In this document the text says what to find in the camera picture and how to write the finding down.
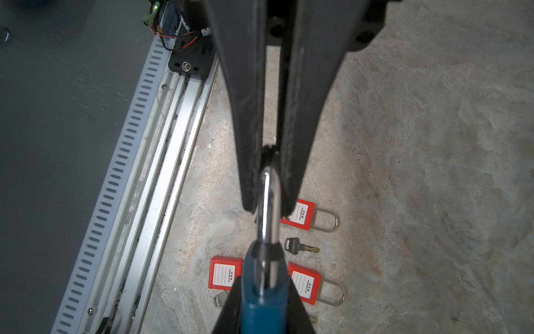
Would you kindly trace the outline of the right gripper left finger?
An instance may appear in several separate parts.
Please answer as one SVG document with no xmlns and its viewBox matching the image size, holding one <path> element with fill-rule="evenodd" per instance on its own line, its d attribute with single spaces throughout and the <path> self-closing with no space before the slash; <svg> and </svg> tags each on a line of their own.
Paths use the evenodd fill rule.
<svg viewBox="0 0 534 334">
<path fill-rule="evenodd" d="M 242 277 L 236 278 L 212 330 L 213 334 L 240 334 L 242 309 Z"/>
</svg>

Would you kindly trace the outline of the large blue padlock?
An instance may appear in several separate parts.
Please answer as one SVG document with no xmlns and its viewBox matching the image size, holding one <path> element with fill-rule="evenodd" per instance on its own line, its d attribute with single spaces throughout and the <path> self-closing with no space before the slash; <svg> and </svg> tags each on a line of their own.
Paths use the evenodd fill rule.
<svg viewBox="0 0 534 334">
<path fill-rule="evenodd" d="M 241 332 L 285 333 L 289 276 L 280 244 L 282 187 L 278 172 L 266 166 L 260 173 L 257 239 L 243 265 Z"/>
</svg>

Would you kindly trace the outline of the aluminium mounting rail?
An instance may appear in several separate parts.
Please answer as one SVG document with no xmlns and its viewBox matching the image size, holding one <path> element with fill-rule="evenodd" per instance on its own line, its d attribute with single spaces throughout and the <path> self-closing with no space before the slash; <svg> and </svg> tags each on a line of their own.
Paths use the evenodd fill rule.
<svg viewBox="0 0 534 334">
<path fill-rule="evenodd" d="M 80 333 L 139 333 L 218 69 L 195 79 L 166 64 Z"/>
</svg>

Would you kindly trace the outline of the red padlock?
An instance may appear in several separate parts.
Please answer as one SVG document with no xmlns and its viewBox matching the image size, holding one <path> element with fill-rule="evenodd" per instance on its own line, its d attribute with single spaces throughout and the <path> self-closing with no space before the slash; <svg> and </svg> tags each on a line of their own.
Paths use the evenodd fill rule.
<svg viewBox="0 0 534 334">
<path fill-rule="evenodd" d="M 209 289 L 230 291 L 243 268 L 243 258 L 214 256 L 210 260 Z"/>
<path fill-rule="evenodd" d="M 340 306 L 346 300 L 347 293 L 341 283 L 324 278 L 318 271 L 293 262 L 289 262 L 287 268 L 301 301 L 313 306 L 317 302 L 329 306 Z M 341 298 L 329 300 L 321 297 L 321 289 L 325 284 L 338 288 L 341 292 Z"/>
<path fill-rule="evenodd" d="M 316 225 L 314 220 L 318 212 L 330 215 L 334 219 L 334 225 L 328 228 Z M 287 217 L 282 217 L 280 222 L 306 231 L 313 229 L 321 232 L 334 232 L 339 227 L 339 218 L 334 212 L 317 207 L 315 203 L 303 199 L 298 199 L 292 213 Z"/>
</svg>

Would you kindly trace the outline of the left green circuit board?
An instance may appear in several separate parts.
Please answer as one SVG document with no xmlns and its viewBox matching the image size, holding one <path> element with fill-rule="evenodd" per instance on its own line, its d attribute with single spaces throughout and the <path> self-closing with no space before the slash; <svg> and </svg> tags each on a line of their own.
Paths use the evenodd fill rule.
<svg viewBox="0 0 534 334">
<path fill-rule="evenodd" d="M 170 1 L 151 0 L 143 24 L 157 37 L 167 51 L 183 51 L 202 37 L 186 23 L 181 12 Z"/>
</svg>

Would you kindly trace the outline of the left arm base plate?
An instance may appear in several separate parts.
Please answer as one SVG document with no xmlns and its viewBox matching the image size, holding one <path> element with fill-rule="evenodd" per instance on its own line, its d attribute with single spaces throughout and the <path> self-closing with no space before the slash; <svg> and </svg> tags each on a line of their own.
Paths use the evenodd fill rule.
<svg viewBox="0 0 534 334">
<path fill-rule="evenodd" d="M 203 37 L 183 50 L 173 51 L 168 67 L 172 72 L 205 80 L 209 76 L 214 55 L 212 37 Z"/>
</svg>

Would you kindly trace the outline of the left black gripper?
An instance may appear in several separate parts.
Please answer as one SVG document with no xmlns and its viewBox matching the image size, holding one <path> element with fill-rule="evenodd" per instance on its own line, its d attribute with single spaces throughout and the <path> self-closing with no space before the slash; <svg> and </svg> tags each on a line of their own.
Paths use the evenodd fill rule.
<svg viewBox="0 0 534 334">
<path fill-rule="evenodd" d="M 282 46 L 279 152 L 283 216 L 292 213 L 315 133 L 346 51 L 368 47 L 388 1 L 205 1 L 228 90 L 244 210 L 257 207 L 266 44 Z"/>
</svg>

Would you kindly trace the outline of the loose silver key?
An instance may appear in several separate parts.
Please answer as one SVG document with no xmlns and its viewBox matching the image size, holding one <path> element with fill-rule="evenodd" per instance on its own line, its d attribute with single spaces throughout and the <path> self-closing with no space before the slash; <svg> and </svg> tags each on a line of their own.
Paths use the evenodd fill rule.
<svg viewBox="0 0 534 334">
<path fill-rule="evenodd" d="M 300 252 L 319 253 L 321 250 L 318 247 L 308 246 L 300 242 L 298 237 L 288 237 L 283 243 L 283 248 L 286 252 L 297 255 Z"/>
</svg>

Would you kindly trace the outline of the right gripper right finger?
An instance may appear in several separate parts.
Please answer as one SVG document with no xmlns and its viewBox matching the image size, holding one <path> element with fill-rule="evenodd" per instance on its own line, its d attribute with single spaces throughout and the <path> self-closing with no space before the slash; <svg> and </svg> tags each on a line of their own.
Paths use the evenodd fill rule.
<svg viewBox="0 0 534 334">
<path fill-rule="evenodd" d="M 313 334 L 316 331 L 298 295 L 292 279 L 289 280 L 288 304 L 286 308 L 287 334 Z"/>
</svg>

